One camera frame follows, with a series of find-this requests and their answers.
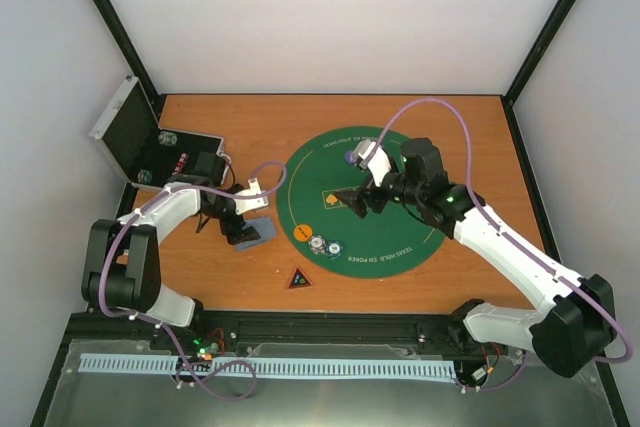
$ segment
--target green poker mat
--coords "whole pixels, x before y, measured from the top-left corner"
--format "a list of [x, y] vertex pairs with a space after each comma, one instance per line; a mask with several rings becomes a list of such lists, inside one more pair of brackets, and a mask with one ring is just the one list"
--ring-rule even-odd
[[[280, 224], [293, 246], [307, 259], [336, 274], [381, 278], [406, 272], [431, 257], [444, 234], [412, 219], [402, 206], [388, 203], [382, 214], [361, 219], [332, 192], [355, 189], [366, 172], [345, 154], [363, 139], [375, 140], [379, 127], [346, 127], [325, 132], [300, 147], [287, 162], [288, 177], [278, 190]], [[407, 137], [389, 131], [383, 147], [400, 165], [400, 144]], [[342, 254], [330, 258], [309, 247], [312, 235], [339, 241]]]

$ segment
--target triangular dealer button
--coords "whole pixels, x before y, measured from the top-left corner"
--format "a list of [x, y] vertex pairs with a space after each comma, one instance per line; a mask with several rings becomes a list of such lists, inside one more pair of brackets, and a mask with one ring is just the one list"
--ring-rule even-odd
[[291, 282], [289, 282], [289, 289], [299, 289], [301, 287], [311, 287], [311, 281], [302, 273], [300, 267], [296, 267], [296, 271], [293, 273]]

